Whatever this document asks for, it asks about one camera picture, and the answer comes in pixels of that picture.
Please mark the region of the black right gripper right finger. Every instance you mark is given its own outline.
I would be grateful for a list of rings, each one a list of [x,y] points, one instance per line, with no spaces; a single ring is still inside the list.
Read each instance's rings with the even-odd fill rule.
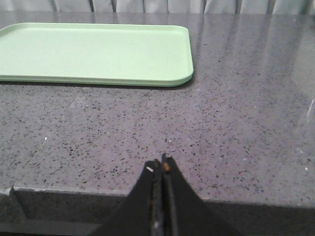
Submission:
[[[168,236],[242,236],[198,197],[175,159],[161,158],[164,226]]]

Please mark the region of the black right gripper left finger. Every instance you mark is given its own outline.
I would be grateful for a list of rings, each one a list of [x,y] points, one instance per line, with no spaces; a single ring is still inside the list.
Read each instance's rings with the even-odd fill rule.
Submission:
[[[156,161],[147,161],[133,189],[105,222],[92,232],[94,236],[150,236],[151,197]]]

